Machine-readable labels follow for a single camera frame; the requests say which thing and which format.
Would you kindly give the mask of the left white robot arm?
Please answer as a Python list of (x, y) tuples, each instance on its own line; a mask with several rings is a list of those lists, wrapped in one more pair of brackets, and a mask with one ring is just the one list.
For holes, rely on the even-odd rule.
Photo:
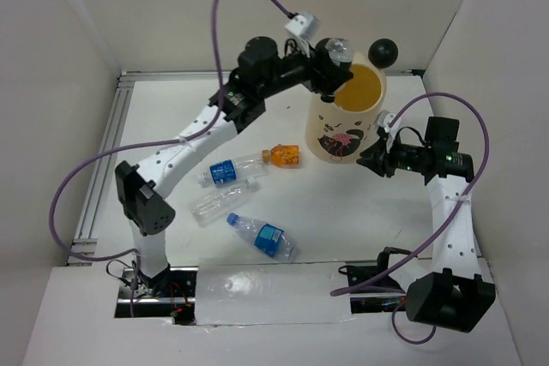
[(175, 210), (166, 199), (180, 180), (217, 147), (232, 140), (266, 110), (266, 99), (297, 85), (332, 103), (353, 77), (353, 52), (347, 40), (326, 38), (316, 45), (296, 44), (280, 57), (276, 42), (265, 36), (247, 42), (238, 65), (175, 143), (164, 143), (136, 165), (115, 169), (118, 200), (130, 222), (138, 251), (138, 285), (151, 297), (170, 282), (166, 228)]

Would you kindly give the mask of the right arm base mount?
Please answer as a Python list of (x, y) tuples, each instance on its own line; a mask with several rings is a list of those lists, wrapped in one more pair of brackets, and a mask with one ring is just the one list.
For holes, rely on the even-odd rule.
[[(358, 285), (382, 271), (376, 264), (366, 263), (346, 264), (338, 268), (338, 274), (344, 276), (349, 286)], [(391, 312), (405, 301), (409, 286), (427, 274), (428, 270), (423, 262), (412, 261), (410, 265), (397, 269), (373, 285), (353, 291), (349, 295), (351, 313), (361, 315)]]

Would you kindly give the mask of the clear bottle black cap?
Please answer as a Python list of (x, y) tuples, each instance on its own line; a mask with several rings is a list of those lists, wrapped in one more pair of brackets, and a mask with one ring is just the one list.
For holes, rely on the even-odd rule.
[(353, 61), (354, 51), (347, 39), (330, 38), (325, 49), (329, 54), (331, 61), (338, 65), (350, 65)]

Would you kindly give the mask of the clear bottle white cap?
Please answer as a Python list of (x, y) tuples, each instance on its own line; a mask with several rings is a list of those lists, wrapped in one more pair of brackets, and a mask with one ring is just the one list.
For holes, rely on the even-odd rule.
[(242, 182), (209, 192), (190, 204), (190, 213), (200, 226), (209, 225), (245, 204), (257, 190), (257, 180), (249, 177)]

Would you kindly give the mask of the clear bottle blue label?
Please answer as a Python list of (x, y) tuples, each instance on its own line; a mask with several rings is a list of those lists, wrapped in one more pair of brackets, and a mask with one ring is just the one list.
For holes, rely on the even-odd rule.
[(213, 164), (201, 172), (196, 180), (203, 188), (221, 187), (248, 177), (260, 177), (266, 173), (267, 165), (262, 155), (256, 153)]

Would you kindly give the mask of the orange juice bottle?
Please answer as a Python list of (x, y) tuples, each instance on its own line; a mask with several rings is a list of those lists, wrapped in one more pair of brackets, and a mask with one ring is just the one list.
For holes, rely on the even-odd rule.
[(262, 150), (262, 161), (279, 168), (297, 167), (300, 164), (299, 146), (279, 144), (271, 149)]

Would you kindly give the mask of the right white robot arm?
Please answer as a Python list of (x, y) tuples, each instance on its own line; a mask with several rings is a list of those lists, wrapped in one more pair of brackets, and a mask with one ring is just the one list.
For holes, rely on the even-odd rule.
[(418, 146), (400, 138), (400, 123), (383, 111), (376, 120), (377, 141), (359, 156), (359, 164), (381, 177), (397, 170), (419, 173), (430, 196), (433, 229), (446, 228), (433, 243), (431, 267), (410, 261), (401, 267), (386, 261), (376, 267), (378, 287), (405, 290), (405, 310), (410, 321), (469, 333), (492, 306), (494, 284), (482, 277), (472, 221), (471, 195), (466, 191), (474, 179), (470, 155), (460, 153), (456, 140), (459, 122), (429, 117)]

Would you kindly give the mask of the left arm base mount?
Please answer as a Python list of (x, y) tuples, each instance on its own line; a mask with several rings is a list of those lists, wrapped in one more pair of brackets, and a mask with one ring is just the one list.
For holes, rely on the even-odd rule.
[(168, 280), (154, 288), (147, 287), (141, 279), (132, 288), (134, 276), (130, 268), (124, 268), (120, 274), (107, 273), (119, 286), (115, 318), (165, 318), (179, 326), (196, 323), (196, 267), (173, 267)]

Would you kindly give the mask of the crushed bottle blue cap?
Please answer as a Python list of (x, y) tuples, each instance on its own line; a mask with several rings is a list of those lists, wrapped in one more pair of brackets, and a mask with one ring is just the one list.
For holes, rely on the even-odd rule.
[(287, 232), (270, 223), (229, 213), (226, 222), (249, 245), (278, 262), (293, 261), (299, 251)]

